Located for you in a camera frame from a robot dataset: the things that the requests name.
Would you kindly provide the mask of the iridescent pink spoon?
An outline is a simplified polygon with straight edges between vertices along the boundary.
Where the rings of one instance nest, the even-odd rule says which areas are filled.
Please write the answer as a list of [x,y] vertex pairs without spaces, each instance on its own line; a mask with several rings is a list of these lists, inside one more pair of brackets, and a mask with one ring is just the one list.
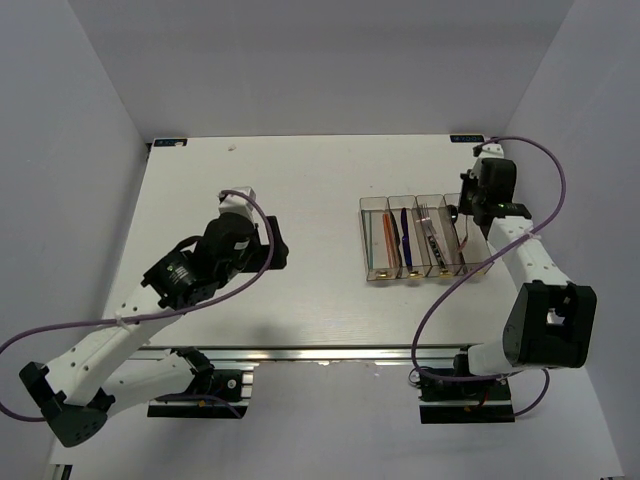
[[458,253],[461,253],[464,250],[465,246],[467,245],[468,238],[469,238],[468,224],[469,224],[469,218],[466,217],[464,222],[464,237],[458,242],[458,248],[457,248]]

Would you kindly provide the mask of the purple knife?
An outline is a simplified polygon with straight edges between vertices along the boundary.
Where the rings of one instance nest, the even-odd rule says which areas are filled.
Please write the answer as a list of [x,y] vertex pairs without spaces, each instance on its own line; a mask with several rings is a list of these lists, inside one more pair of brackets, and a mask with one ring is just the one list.
[[401,229],[402,229],[401,244],[403,249],[403,256],[404,256],[407,269],[409,271],[412,271],[413,260],[412,260],[411,245],[410,245],[408,209],[406,207],[403,207],[401,209],[400,220],[401,220]]

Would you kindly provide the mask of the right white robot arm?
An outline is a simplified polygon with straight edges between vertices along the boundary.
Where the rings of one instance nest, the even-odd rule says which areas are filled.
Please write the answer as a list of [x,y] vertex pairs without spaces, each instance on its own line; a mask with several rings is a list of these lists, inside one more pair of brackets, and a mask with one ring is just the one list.
[[518,294],[501,335],[472,345],[454,359],[453,390],[472,399],[489,382],[527,369],[578,369],[587,360],[597,296],[574,283],[546,251],[540,226],[513,200],[516,164],[485,141],[474,147],[474,166],[462,174],[458,210],[472,217]]

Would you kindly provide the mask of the dark-handled silver fork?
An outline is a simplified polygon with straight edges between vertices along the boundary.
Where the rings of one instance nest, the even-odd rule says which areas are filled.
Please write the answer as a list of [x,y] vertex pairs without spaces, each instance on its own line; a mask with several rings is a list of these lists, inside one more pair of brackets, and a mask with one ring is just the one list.
[[436,262],[437,262],[439,268],[442,271],[445,271],[447,269],[446,262],[445,262],[445,260],[443,258],[440,246],[439,246],[439,244],[438,244],[438,242],[436,240],[435,231],[433,229],[433,224],[432,224],[431,220],[430,219],[423,219],[422,220],[422,226],[423,226],[423,229],[425,231],[425,236],[426,236],[426,239],[427,239],[427,243],[428,243],[428,245],[429,245],[429,247],[430,247],[430,249],[431,249],[431,251],[432,251],[432,253],[434,255],[434,258],[436,259]]

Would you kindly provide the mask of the black rainbow knife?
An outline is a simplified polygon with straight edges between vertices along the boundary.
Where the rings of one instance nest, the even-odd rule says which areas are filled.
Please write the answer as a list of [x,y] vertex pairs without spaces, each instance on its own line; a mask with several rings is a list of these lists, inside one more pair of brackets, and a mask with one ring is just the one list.
[[389,216],[390,216],[390,221],[391,221],[391,225],[392,225],[392,232],[393,232],[396,255],[398,256],[398,258],[400,258],[401,257],[401,254],[400,254],[401,235],[399,233],[398,224],[397,224],[394,212],[390,212]]

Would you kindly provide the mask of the black rainbow-handled spoon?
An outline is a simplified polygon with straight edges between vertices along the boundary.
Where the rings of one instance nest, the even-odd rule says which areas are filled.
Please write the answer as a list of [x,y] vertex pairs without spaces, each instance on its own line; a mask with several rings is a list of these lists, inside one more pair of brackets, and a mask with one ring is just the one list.
[[457,220],[459,218],[458,208],[453,204],[448,204],[447,205],[447,211],[448,211],[449,218],[450,218],[451,222],[453,224],[456,224],[456,222],[457,222]]

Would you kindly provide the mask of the red chopstick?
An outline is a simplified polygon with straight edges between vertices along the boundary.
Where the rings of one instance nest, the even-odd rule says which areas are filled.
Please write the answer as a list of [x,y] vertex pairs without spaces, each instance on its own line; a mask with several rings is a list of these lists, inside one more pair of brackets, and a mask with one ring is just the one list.
[[385,235],[385,243],[386,243],[389,266],[394,267],[396,265],[394,237],[393,237],[391,221],[388,213],[383,214],[383,230]]

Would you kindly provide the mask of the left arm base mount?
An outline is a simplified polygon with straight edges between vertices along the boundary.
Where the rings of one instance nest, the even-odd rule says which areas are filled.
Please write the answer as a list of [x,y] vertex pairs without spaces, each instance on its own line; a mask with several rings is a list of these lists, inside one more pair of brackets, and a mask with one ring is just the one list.
[[199,381],[184,394],[148,404],[148,418],[240,420],[248,410],[253,372],[216,369],[210,379]]

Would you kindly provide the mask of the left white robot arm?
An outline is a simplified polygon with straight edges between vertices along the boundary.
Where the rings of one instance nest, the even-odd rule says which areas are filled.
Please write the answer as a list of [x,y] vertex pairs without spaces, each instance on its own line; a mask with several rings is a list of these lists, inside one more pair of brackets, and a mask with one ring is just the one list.
[[30,362],[20,380],[60,444],[76,447],[118,413],[151,400],[228,405],[237,380],[216,371],[195,347],[172,347],[136,372],[122,365],[164,328],[221,302],[236,275],[282,270],[289,250],[276,217],[264,215],[250,187],[223,190],[219,215],[201,235],[181,240],[142,276],[113,319],[62,355]]

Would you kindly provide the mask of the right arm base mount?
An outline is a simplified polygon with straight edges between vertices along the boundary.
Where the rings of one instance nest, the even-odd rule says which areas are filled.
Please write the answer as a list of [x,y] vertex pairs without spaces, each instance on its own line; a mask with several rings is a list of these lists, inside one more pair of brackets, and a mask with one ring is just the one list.
[[408,375],[419,391],[423,425],[513,423],[511,390],[506,380],[444,383],[425,378],[416,369]]

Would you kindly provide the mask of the silver pink-handled fork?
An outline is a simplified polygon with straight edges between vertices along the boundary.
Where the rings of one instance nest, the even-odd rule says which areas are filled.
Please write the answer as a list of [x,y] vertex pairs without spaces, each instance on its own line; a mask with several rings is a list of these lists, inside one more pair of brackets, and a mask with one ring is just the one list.
[[429,216],[428,208],[425,204],[419,204],[420,224],[428,242],[435,239],[433,223]]

